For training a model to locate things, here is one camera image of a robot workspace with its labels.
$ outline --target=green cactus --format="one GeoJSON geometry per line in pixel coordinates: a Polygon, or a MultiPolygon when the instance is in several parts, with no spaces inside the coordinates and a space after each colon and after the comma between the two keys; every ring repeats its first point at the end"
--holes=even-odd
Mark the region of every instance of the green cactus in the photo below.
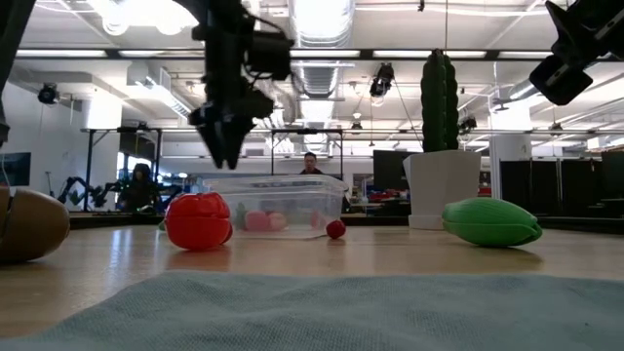
{"type": "Polygon", "coordinates": [[[457,120],[457,81],[455,68],[442,50],[434,50],[423,67],[422,133],[425,152],[457,149],[459,128],[457,120]]]}
{"type": "Polygon", "coordinates": [[[447,69],[447,122],[445,141],[447,142],[447,150],[456,150],[459,148],[459,97],[457,96],[457,79],[455,78],[455,67],[450,63],[450,58],[445,55],[445,68],[447,69]]]}

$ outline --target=white pot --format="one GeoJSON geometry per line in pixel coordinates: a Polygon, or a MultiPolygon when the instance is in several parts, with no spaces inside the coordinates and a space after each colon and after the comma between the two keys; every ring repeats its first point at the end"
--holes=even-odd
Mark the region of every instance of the white pot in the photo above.
{"type": "Polygon", "coordinates": [[[413,229],[443,230],[445,205],[479,194],[481,154],[448,150],[411,155],[403,161],[409,183],[413,229]]]}

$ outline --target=monitor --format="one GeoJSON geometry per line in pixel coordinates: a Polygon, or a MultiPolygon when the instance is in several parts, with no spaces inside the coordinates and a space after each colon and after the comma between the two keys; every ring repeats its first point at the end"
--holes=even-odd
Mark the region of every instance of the monitor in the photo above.
{"type": "Polygon", "coordinates": [[[0,170],[0,185],[30,185],[30,152],[7,153],[0,156],[0,160],[3,158],[4,172],[0,170]]]}
{"type": "Polygon", "coordinates": [[[624,196],[624,152],[603,152],[602,157],[605,196],[624,196]]]}
{"type": "Polygon", "coordinates": [[[403,168],[403,160],[416,152],[374,150],[372,171],[374,187],[377,190],[408,190],[408,178],[403,168]]]}

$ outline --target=blue towel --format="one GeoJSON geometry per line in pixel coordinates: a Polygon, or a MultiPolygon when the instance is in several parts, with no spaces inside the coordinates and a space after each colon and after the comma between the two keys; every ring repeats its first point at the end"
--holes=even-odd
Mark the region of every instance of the blue towel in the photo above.
{"type": "Polygon", "coordinates": [[[624,283],[172,271],[0,350],[623,350],[624,283]]]}

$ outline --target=toy fruit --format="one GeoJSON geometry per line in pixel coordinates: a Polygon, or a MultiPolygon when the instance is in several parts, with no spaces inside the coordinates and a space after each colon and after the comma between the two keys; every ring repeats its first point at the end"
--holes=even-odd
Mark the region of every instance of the toy fruit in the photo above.
{"type": "Polygon", "coordinates": [[[278,212],[274,212],[269,215],[269,222],[272,231],[284,230],[289,225],[288,221],[286,220],[286,216],[278,212]]]}
{"type": "Polygon", "coordinates": [[[330,238],[338,239],[339,237],[344,235],[344,233],[347,231],[347,227],[344,226],[342,220],[337,219],[328,224],[328,226],[325,227],[325,231],[327,231],[330,238]]]}
{"type": "Polygon", "coordinates": [[[484,247],[520,246],[542,236],[535,216],[502,200],[474,198],[448,204],[442,219],[447,232],[484,247]]]}
{"type": "Polygon", "coordinates": [[[248,211],[245,214],[245,229],[249,231],[271,230],[271,219],[263,211],[248,211]]]}
{"type": "Polygon", "coordinates": [[[323,230],[326,224],[327,222],[325,221],[323,215],[318,211],[314,210],[314,212],[312,213],[312,217],[310,218],[310,225],[312,226],[312,228],[323,230]]]}
{"type": "Polygon", "coordinates": [[[217,193],[184,194],[165,214],[172,243],[190,251],[204,251],[224,243],[231,229],[230,211],[217,193]]]}

